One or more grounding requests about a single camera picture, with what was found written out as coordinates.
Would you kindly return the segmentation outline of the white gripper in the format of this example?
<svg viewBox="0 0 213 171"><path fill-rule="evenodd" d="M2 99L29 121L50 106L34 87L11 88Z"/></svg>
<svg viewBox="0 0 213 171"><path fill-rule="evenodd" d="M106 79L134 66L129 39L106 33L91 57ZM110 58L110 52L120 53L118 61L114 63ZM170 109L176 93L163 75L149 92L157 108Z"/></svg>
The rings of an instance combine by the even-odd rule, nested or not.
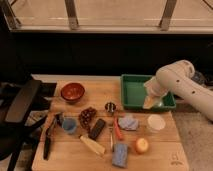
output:
<svg viewBox="0 0 213 171"><path fill-rule="evenodd" d="M144 109L150 109L159 104L161 101L160 98L166 96L168 93L168 90L157 81L155 76L146 81L144 87L146 88L148 95L144 100Z"/></svg>

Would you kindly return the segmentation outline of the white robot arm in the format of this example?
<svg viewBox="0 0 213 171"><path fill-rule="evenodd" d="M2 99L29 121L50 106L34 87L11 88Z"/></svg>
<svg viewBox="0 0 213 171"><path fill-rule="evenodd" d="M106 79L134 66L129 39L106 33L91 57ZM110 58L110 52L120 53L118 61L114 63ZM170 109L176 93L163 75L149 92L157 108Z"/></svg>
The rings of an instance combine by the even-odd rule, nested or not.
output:
<svg viewBox="0 0 213 171"><path fill-rule="evenodd" d="M172 92L213 121L213 91L194 82L194 74L195 68L187 60L179 60L159 68L144 83L147 94L143 108L150 109L168 92Z"/></svg>

